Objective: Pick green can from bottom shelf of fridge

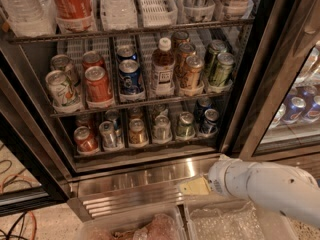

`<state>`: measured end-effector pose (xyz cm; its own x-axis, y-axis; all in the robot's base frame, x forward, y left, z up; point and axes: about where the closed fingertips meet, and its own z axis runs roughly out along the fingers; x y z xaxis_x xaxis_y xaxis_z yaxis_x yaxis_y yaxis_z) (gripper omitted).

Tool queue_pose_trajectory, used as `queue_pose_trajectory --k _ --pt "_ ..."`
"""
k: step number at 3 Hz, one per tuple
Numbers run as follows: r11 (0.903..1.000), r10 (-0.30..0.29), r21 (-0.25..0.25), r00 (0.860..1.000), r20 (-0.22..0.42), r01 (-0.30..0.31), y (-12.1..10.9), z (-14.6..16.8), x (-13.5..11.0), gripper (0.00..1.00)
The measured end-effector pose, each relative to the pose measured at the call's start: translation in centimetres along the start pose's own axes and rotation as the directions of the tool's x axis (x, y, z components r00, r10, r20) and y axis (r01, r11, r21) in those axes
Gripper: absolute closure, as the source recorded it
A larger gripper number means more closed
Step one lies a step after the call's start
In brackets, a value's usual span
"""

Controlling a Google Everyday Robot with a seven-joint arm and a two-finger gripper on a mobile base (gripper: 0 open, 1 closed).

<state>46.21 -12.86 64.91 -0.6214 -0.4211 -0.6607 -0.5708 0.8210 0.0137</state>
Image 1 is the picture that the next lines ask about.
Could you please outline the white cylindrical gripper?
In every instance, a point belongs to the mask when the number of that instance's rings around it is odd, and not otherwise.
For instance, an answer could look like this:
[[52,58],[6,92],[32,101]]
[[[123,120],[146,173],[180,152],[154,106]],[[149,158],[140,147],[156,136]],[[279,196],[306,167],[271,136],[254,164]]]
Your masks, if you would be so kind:
[[178,184],[183,195],[208,195],[211,190],[228,197],[244,197],[243,161],[220,158],[208,171],[208,182],[197,176]]

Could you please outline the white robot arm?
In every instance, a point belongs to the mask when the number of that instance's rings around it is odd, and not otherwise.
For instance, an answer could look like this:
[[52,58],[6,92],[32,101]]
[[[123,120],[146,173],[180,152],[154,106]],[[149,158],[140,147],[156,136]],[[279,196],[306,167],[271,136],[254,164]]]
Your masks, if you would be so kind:
[[221,155],[202,174],[177,184],[183,195],[208,195],[250,200],[253,203],[320,227],[320,188],[305,170],[273,162],[248,162]]

